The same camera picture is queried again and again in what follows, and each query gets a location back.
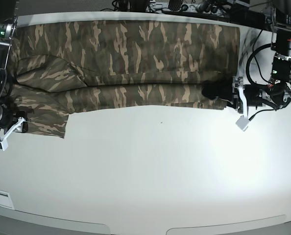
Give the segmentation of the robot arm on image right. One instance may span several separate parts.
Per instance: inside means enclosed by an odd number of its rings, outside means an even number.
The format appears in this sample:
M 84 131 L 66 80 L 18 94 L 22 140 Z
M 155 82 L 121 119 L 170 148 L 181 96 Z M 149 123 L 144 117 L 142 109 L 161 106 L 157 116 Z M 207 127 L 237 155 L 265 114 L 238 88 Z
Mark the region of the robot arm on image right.
M 204 85 L 204 97 L 226 100 L 230 106 L 242 114 L 241 121 L 251 121 L 249 107 L 266 105 L 270 111 L 286 108 L 291 103 L 291 0 L 273 0 L 271 13 L 266 17 L 272 32 L 269 44 L 254 48 L 245 65 L 248 84 L 242 77 L 231 78 L 227 82 L 211 82 Z M 266 84 L 256 83 L 250 76 L 250 63 L 256 55 L 270 48 L 275 52 L 269 80 Z

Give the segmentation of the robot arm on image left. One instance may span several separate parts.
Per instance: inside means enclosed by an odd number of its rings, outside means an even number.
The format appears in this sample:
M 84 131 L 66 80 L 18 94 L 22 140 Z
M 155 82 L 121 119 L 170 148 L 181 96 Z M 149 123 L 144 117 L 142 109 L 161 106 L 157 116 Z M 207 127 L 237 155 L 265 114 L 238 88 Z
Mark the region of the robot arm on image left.
M 17 16 L 0 21 L 0 150 L 8 148 L 8 137 L 27 132 L 27 112 L 20 111 L 11 100 L 14 78 L 7 72 L 7 62 L 17 26 Z

